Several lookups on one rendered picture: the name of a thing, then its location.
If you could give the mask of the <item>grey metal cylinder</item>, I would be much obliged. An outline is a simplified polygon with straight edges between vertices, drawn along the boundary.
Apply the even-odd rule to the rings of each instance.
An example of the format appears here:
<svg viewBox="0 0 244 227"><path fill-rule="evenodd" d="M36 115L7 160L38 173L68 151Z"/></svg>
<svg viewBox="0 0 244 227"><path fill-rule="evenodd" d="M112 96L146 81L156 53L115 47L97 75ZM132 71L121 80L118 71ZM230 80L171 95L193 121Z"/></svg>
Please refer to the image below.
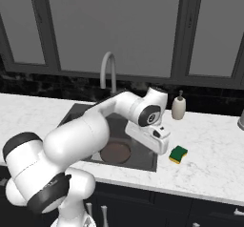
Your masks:
<svg viewBox="0 0 244 227"><path fill-rule="evenodd" d="M241 116L239 117L238 121L237 121L237 126L244 131L244 109L242 111Z"/></svg>

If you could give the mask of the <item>grey curved tap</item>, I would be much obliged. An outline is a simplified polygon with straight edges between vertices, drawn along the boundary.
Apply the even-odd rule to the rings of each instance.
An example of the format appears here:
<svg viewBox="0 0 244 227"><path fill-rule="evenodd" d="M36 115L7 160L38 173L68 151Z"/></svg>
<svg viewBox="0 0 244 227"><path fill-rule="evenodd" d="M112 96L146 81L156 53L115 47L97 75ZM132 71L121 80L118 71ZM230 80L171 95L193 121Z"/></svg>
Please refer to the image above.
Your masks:
<svg viewBox="0 0 244 227"><path fill-rule="evenodd" d="M116 93L116 65L115 57L112 52L106 52L102 59L100 68L100 88L106 88L106 69L108 64L111 64L112 93Z"/></svg>

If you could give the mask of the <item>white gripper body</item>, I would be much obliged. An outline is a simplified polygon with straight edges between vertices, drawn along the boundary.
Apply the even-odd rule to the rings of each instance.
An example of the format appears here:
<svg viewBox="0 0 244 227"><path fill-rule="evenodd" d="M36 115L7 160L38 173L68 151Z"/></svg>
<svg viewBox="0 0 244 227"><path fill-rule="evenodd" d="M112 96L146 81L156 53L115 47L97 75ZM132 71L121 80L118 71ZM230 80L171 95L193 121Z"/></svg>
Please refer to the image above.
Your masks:
<svg viewBox="0 0 244 227"><path fill-rule="evenodd" d="M140 127L129 121L125 133L158 155L168 150L170 133L162 126Z"/></svg>

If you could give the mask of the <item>brown round pan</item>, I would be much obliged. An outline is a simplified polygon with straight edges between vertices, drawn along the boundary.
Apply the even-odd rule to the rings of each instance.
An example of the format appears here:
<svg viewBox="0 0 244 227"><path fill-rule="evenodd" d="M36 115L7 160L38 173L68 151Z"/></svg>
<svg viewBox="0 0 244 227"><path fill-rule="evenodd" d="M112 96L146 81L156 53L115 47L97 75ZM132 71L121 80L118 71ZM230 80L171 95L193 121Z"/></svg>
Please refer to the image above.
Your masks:
<svg viewBox="0 0 244 227"><path fill-rule="evenodd" d="M122 164L131 156L130 147L122 142L109 142L101 151L100 157L104 162Z"/></svg>

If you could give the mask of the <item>dark cupboard door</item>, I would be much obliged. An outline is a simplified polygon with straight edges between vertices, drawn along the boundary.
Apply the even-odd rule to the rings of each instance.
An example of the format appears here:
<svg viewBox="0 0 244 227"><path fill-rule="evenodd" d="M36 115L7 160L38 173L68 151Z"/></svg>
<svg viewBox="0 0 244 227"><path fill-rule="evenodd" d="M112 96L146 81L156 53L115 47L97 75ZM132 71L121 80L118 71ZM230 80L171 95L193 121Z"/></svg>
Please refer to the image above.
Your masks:
<svg viewBox="0 0 244 227"><path fill-rule="evenodd" d="M97 196L99 207L107 207L109 227L186 227L187 216L158 209L147 203Z"/></svg>

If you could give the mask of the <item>beige soap dispenser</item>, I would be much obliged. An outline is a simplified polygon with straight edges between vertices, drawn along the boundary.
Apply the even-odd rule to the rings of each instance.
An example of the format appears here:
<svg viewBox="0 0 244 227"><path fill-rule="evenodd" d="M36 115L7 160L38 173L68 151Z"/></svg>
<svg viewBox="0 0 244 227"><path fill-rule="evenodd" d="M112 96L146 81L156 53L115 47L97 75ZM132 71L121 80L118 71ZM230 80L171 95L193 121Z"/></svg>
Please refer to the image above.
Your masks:
<svg viewBox="0 0 244 227"><path fill-rule="evenodd" d="M186 99L183 97L183 91L179 91L179 95L173 100L172 118L181 120L186 112Z"/></svg>

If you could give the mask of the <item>dark framed window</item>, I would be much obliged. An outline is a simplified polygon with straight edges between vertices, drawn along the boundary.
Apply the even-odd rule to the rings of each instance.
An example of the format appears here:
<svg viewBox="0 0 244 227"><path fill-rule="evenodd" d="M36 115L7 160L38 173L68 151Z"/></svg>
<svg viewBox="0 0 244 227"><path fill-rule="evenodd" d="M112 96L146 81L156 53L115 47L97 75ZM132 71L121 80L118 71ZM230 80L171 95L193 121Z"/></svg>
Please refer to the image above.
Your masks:
<svg viewBox="0 0 244 227"><path fill-rule="evenodd" d="M244 90L244 0L0 0L9 72Z"/></svg>

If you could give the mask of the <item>dark drawer front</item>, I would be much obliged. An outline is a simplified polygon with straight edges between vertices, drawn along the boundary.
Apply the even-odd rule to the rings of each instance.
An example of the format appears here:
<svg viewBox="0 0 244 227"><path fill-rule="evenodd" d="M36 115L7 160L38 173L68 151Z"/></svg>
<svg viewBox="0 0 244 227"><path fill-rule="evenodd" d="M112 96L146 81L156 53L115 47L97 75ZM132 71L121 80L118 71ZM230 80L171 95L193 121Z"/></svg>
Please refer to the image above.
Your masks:
<svg viewBox="0 0 244 227"><path fill-rule="evenodd" d="M202 217L217 217L244 223L244 216L235 216L234 210L244 212L244 207L227 203L214 202L203 199L194 199L191 207L193 215Z"/></svg>

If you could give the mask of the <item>green and yellow sponge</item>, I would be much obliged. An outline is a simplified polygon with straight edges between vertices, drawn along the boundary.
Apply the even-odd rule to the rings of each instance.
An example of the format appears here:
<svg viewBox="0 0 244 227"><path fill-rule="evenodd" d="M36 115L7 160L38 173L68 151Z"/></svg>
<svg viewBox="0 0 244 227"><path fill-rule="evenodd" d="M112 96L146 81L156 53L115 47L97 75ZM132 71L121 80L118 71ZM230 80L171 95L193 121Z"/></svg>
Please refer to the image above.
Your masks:
<svg viewBox="0 0 244 227"><path fill-rule="evenodd" d="M175 148L172 149L169 160L179 164L182 158L188 153L188 150L177 145Z"/></svg>

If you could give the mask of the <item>dark grey sink basin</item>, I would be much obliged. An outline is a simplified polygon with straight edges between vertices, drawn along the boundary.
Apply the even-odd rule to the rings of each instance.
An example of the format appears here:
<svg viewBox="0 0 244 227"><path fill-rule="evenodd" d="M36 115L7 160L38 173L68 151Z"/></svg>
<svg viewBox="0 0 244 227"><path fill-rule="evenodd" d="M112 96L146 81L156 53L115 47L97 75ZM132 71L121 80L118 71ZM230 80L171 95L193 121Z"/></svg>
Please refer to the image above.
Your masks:
<svg viewBox="0 0 244 227"><path fill-rule="evenodd" d="M125 128L127 125L127 120L121 115L115 113L109 115L107 120L111 133L109 143L115 145L127 145L131 151L130 156L124 162L107 162L102 159L100 153L96 153L90 157L87 157L85 161L155 172L157 166L157 154L126 135Z"/></svg>

